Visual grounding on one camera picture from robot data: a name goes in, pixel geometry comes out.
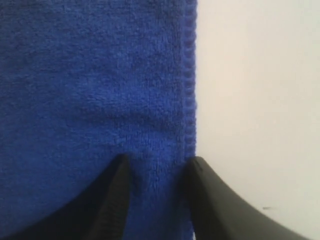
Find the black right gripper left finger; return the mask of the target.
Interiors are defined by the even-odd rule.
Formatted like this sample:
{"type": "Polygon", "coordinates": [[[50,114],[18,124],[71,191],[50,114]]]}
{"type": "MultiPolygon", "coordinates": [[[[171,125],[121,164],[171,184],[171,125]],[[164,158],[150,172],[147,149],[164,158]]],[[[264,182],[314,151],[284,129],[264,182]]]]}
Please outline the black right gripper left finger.
{"type": "Polygon", "coordinates": [[[121,240],[130,206],[130,164],[120,154],[79,196],[9,240],[121,240]]]}

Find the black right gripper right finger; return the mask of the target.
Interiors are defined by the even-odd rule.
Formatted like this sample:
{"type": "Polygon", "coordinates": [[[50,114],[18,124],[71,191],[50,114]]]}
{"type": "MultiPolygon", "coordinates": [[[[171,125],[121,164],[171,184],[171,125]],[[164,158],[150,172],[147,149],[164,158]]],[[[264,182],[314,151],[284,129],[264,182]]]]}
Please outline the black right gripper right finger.
{"type": "Polygon", "coordinates": [[[237,195],[199,156],[188,159],[182,185],[198,240],[304,240],[237,195]]]}

